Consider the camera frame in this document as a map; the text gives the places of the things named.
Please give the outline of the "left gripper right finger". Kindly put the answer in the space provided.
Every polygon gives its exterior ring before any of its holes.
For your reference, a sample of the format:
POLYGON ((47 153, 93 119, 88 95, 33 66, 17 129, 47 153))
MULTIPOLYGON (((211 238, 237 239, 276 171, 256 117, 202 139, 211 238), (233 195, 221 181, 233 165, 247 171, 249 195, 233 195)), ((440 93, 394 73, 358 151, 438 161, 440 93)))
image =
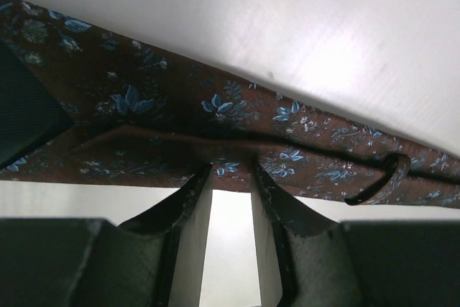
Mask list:
POLYGON ((354 233, 377 222, 338 223, 282 189, 261 165, 252 171, 252 214, 263 306, 387 306, 382 280, 362 272, 354 233))

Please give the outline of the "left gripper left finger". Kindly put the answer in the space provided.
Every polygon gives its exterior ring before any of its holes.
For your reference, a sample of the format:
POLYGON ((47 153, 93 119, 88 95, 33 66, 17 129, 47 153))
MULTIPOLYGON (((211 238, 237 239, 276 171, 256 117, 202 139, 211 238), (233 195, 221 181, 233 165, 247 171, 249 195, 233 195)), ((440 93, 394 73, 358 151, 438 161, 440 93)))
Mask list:
POLYGON ((72 306, 198 306, 211 213, 211 165, 139 215, 90 221, 72 306))

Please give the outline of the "brown floral tie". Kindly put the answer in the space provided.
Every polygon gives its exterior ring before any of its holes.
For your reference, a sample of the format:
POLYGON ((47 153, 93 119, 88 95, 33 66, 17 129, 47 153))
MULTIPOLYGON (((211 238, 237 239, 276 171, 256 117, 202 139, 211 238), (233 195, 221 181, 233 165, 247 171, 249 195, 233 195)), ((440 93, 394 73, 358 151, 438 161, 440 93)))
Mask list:
POLYGON ((254 163, 294 196, 459 207, 459 159, 22 0, 1 43, 70 123, 4 180, 178 188, 200 166, 247 192, 254 163))

